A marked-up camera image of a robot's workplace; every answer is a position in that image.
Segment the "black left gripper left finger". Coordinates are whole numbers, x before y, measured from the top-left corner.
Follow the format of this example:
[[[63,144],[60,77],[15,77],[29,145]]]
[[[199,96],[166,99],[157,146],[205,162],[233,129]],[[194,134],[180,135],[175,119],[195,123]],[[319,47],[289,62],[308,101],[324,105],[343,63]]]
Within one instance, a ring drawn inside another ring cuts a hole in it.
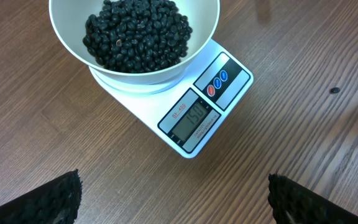
[[[74,223],[81,196],[82,181],[76,169],[1,205],[0,224]]]

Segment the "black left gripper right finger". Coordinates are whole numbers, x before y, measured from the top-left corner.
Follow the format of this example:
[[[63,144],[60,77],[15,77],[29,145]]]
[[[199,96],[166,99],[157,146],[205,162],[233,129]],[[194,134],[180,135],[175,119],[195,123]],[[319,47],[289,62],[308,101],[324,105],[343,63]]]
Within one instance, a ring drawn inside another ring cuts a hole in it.
[[[277,224],[358,224],[357,215],[283,175],[270,174],[268,181],[268,203]]]

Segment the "white digital kitchen scale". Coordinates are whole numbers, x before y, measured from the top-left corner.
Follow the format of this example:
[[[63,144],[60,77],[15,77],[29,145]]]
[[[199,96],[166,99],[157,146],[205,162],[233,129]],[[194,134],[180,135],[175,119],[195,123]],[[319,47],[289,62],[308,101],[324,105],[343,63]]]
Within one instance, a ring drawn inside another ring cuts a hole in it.
[[[121,83],[91,69],[98,84],[184,158],[195,157],[254,81],[214,40],[176,77],[153,85]]]

